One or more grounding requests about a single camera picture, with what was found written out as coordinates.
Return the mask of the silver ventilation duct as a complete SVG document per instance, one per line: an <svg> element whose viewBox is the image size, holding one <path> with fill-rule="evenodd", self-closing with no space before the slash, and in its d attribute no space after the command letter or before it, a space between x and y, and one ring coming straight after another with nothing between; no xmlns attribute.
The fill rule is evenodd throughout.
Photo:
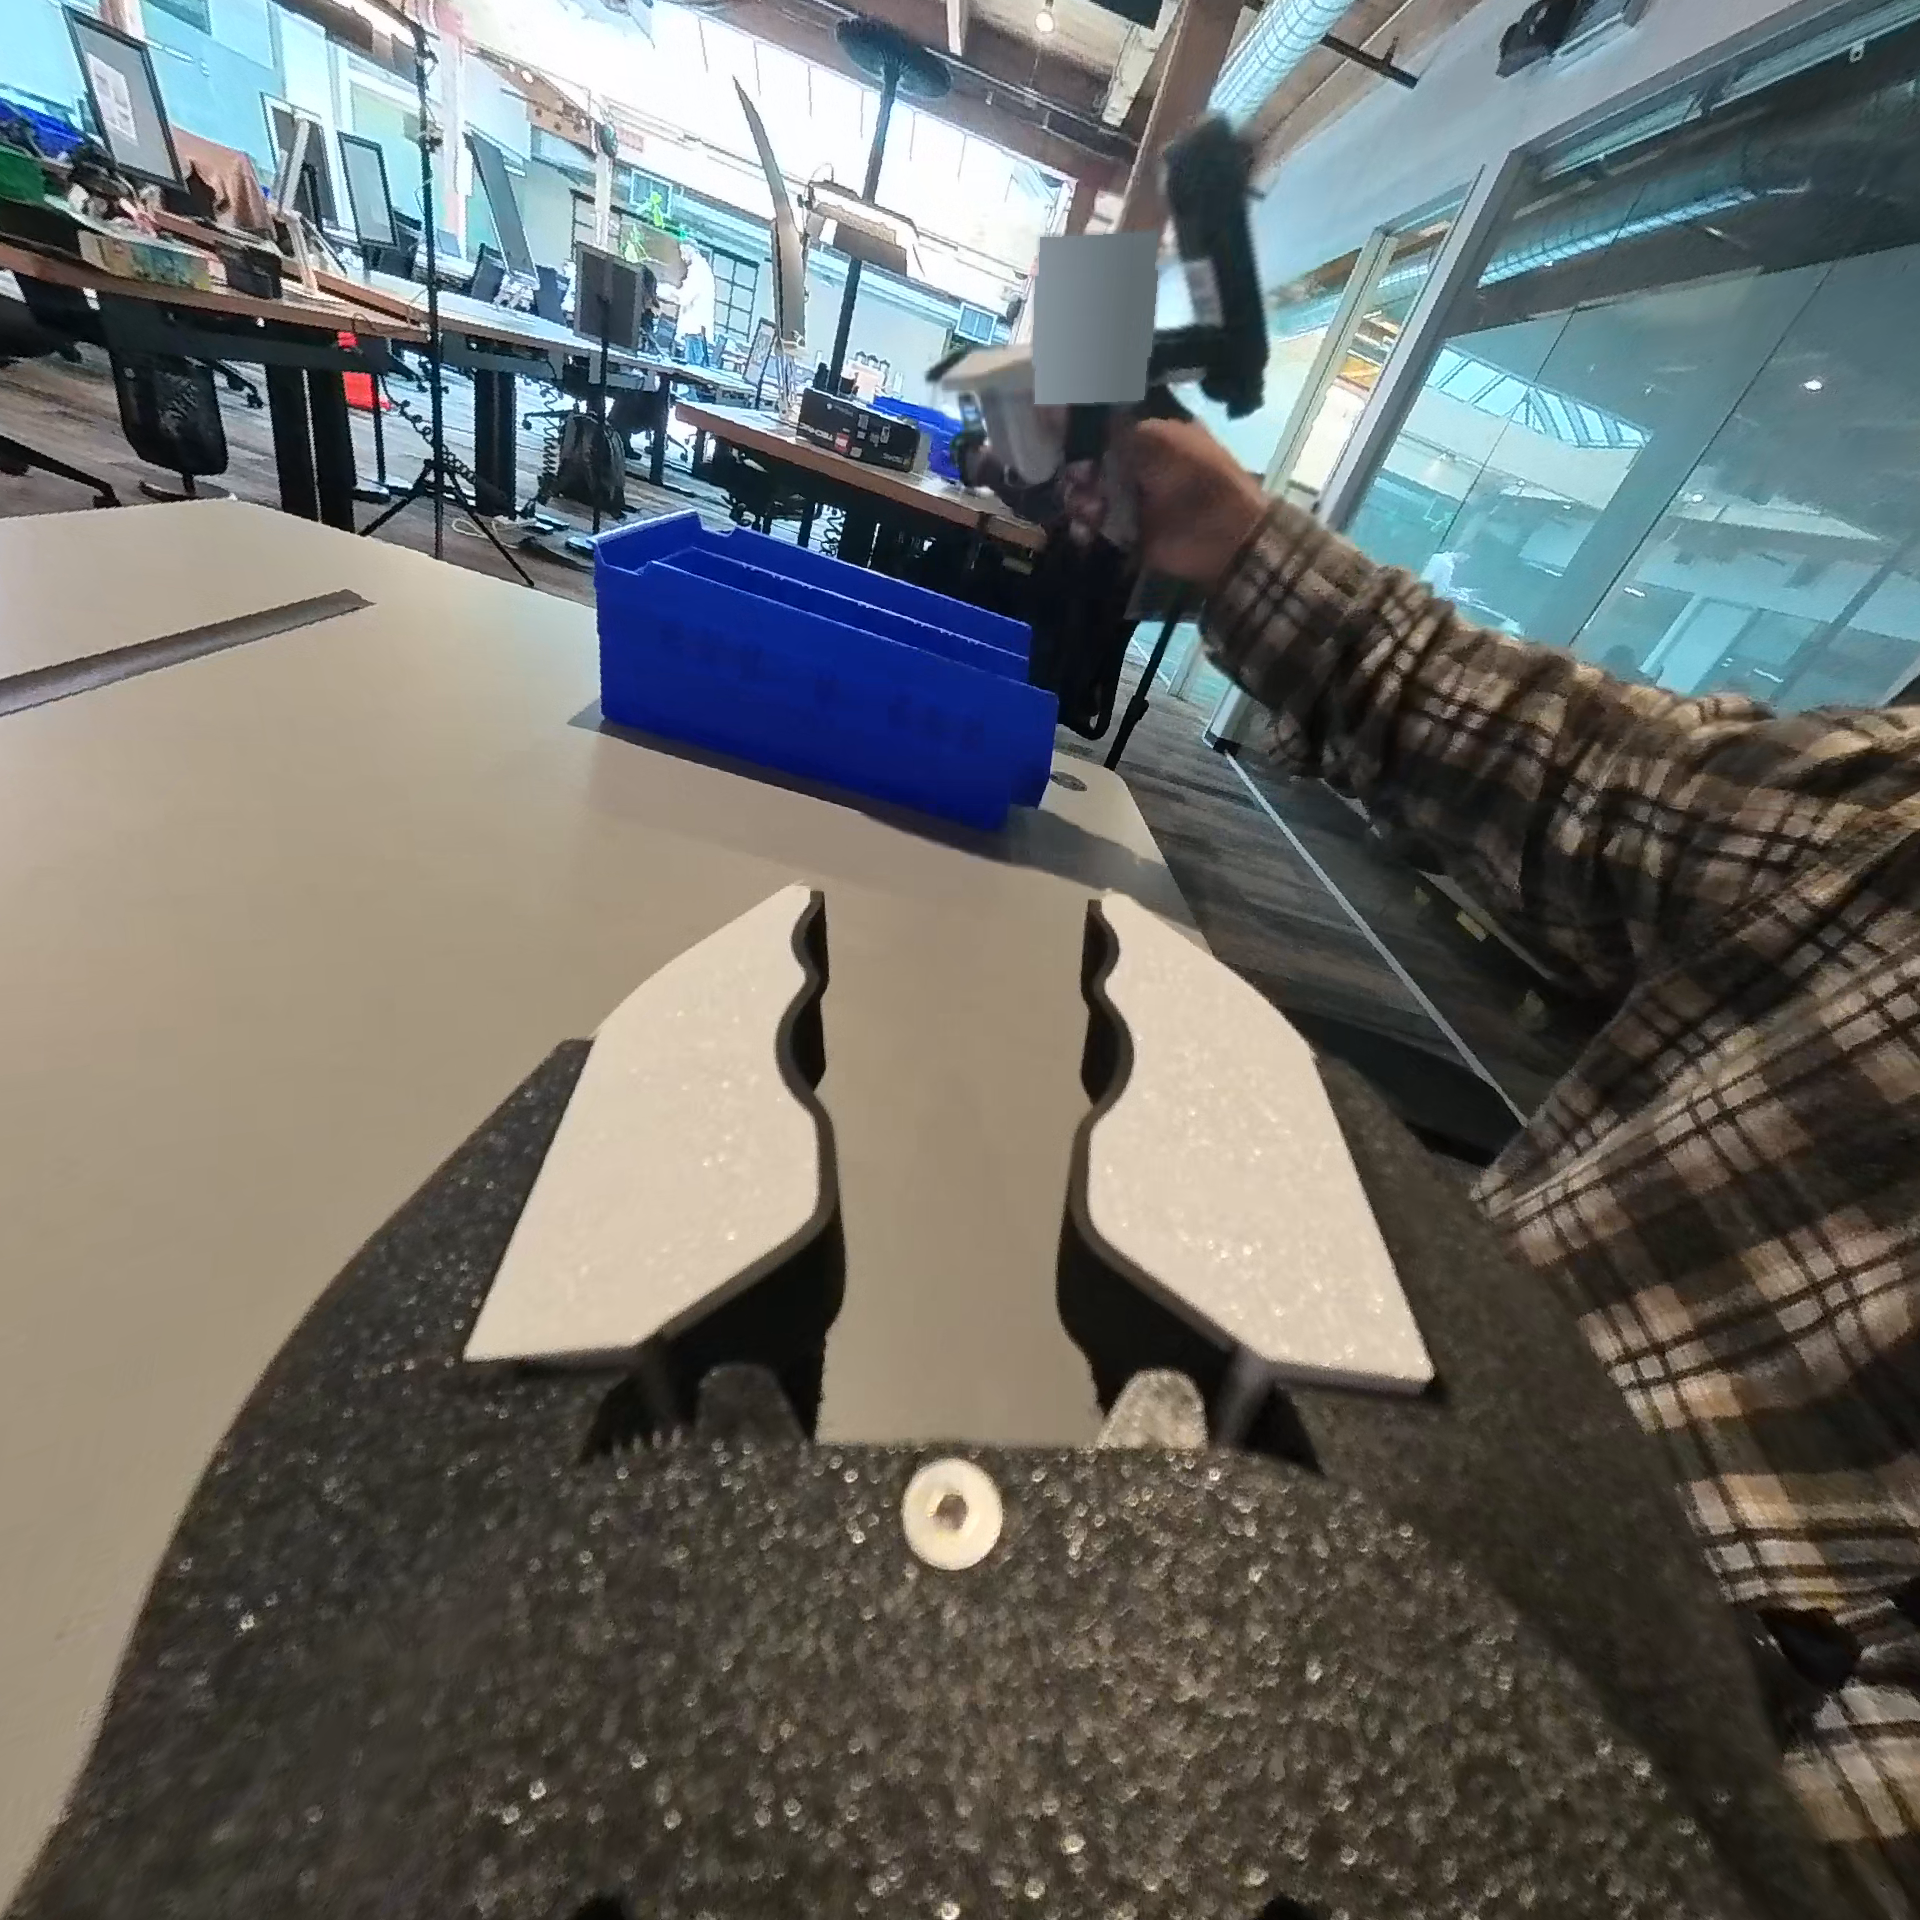
<svg viewBox="0 0 1920 1920"><path fill-rule="evenodd" d="M1353 0L1265 0L1248 53L1280 84L1301 69Z"/></svg>

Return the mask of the long wooden desk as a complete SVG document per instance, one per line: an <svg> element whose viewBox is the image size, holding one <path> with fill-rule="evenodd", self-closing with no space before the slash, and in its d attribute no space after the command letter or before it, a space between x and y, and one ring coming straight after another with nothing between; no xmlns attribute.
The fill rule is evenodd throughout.
<svg viewBox="0 0 1920 1920"><path fill-rule="evenodd" d="M84 258L22 240L0 240L0 273L33 299L61 293L54 325L91 348L261 369L278 508L352 531L347 378L390 378L390 348L431 348L421 317L347 299L112 281Z"/></svg>

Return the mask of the tilted black light panel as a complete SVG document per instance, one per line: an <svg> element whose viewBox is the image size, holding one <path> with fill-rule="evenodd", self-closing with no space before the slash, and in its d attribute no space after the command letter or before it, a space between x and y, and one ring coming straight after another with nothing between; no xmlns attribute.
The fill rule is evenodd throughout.
<svg viewBox="0 0 1920 1920"><path fill-rule="evenodd" d="M865 204L839 178L799 188L799 239L806 239L806 252L839 252L851 263L873 263L893 281L922 281L916 222L885 204Z"/></svg>

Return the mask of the black floor lamp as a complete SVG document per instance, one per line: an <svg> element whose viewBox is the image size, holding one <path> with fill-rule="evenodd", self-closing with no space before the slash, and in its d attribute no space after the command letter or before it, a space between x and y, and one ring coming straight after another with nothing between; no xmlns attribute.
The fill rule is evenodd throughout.
<svg viewBox="0 0 1920 1920"><path fill-rule="evenodd" d="M873 18L873 11L851 11L835 29L835 45L857 64L857 74L873 84L873 129L870 129L870 158L865 158L865 204L885 204L885 143L893 143L893 120L894 95L911 106L940 106L956 92L945 53L930 53L922 44L911 44L907 29ZM835 313L835 348L825 348L825 389L839 393L851 378L851 325L857 325L857 293L865 293L865 263L851 263L839 281L839 313Z"/></svg>

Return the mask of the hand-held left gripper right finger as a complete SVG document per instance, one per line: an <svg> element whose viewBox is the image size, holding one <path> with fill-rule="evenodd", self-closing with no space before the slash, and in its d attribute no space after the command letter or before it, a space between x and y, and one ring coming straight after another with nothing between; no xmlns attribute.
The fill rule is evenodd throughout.
<svg viewBox="0 0 1920 1920"><path fill-rule="evenodd" d="M1427 1396L1436 1353L1305 1038L1139 894L1084 903L1084 1118L1057 1317L1120 1411L1132 1374L1198 1430L1280 1389Z"/></svg>

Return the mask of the wooden support post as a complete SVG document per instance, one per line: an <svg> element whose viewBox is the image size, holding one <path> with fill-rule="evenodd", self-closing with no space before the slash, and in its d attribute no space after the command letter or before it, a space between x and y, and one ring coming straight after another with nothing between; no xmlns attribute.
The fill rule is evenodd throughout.
<svg viewBox="0 0 1920 1920"><path fill-rule="evenodd" d="M1104 129L1139 128L1113 230L1164 239L1164 155L1212 108L1239 18L1248 0L1171 0L1154 29L1125 29L1100 106Z"/></svg>

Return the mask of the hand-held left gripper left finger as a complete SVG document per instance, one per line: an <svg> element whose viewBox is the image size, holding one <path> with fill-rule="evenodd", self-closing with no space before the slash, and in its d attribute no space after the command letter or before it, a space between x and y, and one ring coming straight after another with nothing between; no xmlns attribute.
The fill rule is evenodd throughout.
<svg viewBox="0 0 1920 1920"><path fill-rule="evenodd" d="M658 957L596 1031L541 1150L472 1367L613 1367L679 1411L756 1366L821 1411L835 1128L825 894L788 886Z"/></svg>

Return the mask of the person's right hand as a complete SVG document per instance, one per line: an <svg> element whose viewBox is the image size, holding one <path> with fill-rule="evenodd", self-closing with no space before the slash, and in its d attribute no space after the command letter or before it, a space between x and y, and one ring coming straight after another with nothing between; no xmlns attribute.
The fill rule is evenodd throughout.
<svg viewBox="0 0 1920 1920"><path fill-rule="evenodd" d="M1125 420L1113 450L1132 477L1139 564L1212 597L1273 517L1273 494L1198 420Z"/></svg>

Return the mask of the tripod light stand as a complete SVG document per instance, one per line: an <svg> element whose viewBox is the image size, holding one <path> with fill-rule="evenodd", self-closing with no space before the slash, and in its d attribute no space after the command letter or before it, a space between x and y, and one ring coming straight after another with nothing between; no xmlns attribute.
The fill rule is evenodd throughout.
<svg viewBox="0 0 1920 1920"><path fill-rule="evenodd" d="M352 0L347 11L362 11L352 44L367 45L367 64L390 64L420 84L420 215L421 215L420 252L421 252L421 389L431 389L421 463L362 538L384 538L400 508L431 503L431 553L443 553L443 508L457 508L493 544L493 553L513 567L513 583L534 588L534 575L509 553L509 544L482 517L482 494L472 494L482 477L443 444L443 305L441 305L441 155L443 155L443 128L431 108L441 53L431 53L431 35L407 6Z"/></svg>

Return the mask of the blue plastic parts bin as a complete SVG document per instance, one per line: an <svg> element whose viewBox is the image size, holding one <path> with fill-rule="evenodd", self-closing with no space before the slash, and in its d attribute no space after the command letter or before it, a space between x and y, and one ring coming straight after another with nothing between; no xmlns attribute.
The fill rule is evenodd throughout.
<svg viewBox="0 0 1920 1920"><path fill-rule="evenodd" d="M596 538L593 588L616 731L945 829L1050 791L1057 695L1020 620L705 517Z"/></svg>

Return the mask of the black monitor on pole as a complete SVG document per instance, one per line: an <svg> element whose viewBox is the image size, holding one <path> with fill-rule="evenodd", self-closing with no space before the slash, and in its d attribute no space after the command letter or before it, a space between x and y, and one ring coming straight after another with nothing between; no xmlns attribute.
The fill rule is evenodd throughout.
<svg viewBox="0 0 1920 1920"><path fill-rule="evenodd" d="M613 355L652 348L652 293L646 263L587 240L579 252L579 332L593 342L593 420L613 426Z"/></svg>

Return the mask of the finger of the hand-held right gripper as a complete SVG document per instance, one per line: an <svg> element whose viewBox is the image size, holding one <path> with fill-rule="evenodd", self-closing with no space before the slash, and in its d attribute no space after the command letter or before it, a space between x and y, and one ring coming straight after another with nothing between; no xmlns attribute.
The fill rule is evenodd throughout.
<svg viewBox="0 0 1920 1920"><path fill-rule="evenodd" d="M1074 459L1078 400L1040 385L1039 348L945 348L922 385L956 393L956 470L966 489L1040 489Z"/></svg>

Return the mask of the wooden office desk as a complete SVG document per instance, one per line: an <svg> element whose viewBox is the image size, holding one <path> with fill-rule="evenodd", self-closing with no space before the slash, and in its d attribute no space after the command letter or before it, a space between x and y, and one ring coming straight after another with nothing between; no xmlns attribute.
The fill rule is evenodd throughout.
<svg viewBox="0 0 1920 1920"><path fill-rule="evenodd" d="M940 470L865 463L767 408L672 400L672 420L698 436L698 477L733 494L733 517L756 538L796 523L799 552L870 567L907 567L930 552L956 567L973 567L988 552L1029 567L1040 552L1040 531L1011 517L992 494L966 494Z"/></svg>

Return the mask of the blue storage bin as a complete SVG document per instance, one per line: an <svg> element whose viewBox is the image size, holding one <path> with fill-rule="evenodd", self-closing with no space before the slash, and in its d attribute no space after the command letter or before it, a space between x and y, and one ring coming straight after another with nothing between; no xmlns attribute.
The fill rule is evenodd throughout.
<svg viewBox="0 0 1920 1920"><path fill-rule="evenodd" d="M922 436L922 470L962 477L956 436L966 434L966 420L930 408L930 400L907 400L907 393L873 393L873 408L916 426L916 436Z"/></svg>

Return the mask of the curved white panel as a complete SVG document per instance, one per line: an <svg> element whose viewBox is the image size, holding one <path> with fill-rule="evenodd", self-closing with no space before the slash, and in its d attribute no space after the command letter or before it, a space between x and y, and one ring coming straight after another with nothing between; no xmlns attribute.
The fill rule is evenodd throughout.
<svg viewBox="0 0 1920 1920"><path fill-rule="evenodd" d="M767 168L767 194L769 194L769 317L776 317L776 355L799 355L806 348L806 239L799 239L799 215L796 215L796 194L788 194L788 176L776 176L776 155L769 155L769 129L748 106L742 84L733 84L740 106L742 106L742 128L748 128L748 143L756 143L756 168Z"/></svg>

